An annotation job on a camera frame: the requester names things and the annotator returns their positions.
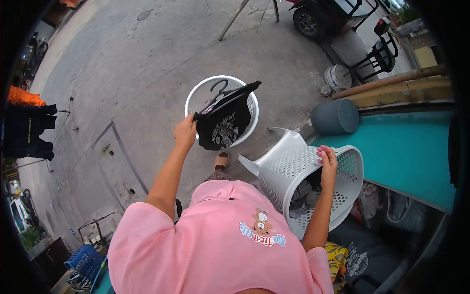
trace black t-shirt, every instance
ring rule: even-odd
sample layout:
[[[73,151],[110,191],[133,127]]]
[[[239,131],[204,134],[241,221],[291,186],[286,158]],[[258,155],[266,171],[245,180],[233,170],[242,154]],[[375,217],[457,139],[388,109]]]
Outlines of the black t-shirt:
[[[206,114],[195,114],[199,145],[206,150],[222,150],[240,138],[251,120],[248,96],[260,83],[256,81],[247,84],[246,87],[229,94]]]

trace sandal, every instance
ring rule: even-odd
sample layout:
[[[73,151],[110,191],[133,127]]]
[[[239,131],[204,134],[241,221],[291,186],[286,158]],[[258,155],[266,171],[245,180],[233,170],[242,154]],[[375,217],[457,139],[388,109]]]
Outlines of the sandal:
[[[225,168],[228,166],[228,158],[228,152],[221,152],[217,154],[215,158],[214,171],[218,169],[225,170]]]

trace pink t-shirt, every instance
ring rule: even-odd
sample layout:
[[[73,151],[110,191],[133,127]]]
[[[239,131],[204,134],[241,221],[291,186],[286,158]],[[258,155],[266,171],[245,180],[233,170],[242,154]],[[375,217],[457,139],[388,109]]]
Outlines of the pink t-shirt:
[[[117,294],[333,293],[325,249],[305,253],[271,202],[242,181],[202,183],[176,225],[153,205],[130,205],[108,263]]]

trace patterned pants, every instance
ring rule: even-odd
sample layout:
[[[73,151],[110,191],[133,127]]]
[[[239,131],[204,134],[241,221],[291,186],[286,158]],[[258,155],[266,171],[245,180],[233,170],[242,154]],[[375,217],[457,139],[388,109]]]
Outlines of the patterned pants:
[[[233,181],[232,177],[229,176],[223,169],[216,169],[212,175],[210,175],[207,179],[205,179],[204,182],[211,181],[211,180]]]

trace white laundry basket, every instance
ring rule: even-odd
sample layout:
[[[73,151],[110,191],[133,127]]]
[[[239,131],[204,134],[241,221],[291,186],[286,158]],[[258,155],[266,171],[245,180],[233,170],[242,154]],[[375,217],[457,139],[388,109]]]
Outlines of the white laundry basket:
[[[186,99],[186,105],[184,106],[184,117],[187,117],[189,113],[200,112],[202,109],[204,109],[207,103],[209,103],[214,98],[216,93],[223,87],[223,85],[225,85],[225,83],[219,83],[211,92],[211,87],[215,84],[216,81],[220,79],[228,80],[227,87],[224,89],[224,91],[233,90],[246,85],[246,83],[244,83],[242,80],[230,76],[213,76],[203,80],[197,84],[196,87],[194,87],[189,93],[188,98]],[[223,95],[219,96],[214,105],[223,98]],[[259,107],[254,92],[251,92],[248,96],[247,104],[251,115],[250,123],[246,127],[243,134],[238,137],[238,139],[231,146],[238,145],[245,141],[246,138],[248,138],[253,133],[253,130],[258,123]],[[196,139],[199,140],[199,134],[196,134]]]
[[[300,182],[322,166],[318,163],[321,158],[316,155],[317,147],[307,146],[300,134],[281,128],[269,129],[283,131],[284,136],[260,159],[252,162],[239,154],[239,161],[259,179],[265,195],[284,215],[291,231],[302,239],[314,208],[301,217],[290,218],[290,200]],[[357,148],[347,145],[332,149],[337,155],[338,169],[329,231],[347,217],[364,179],[362,155]]]

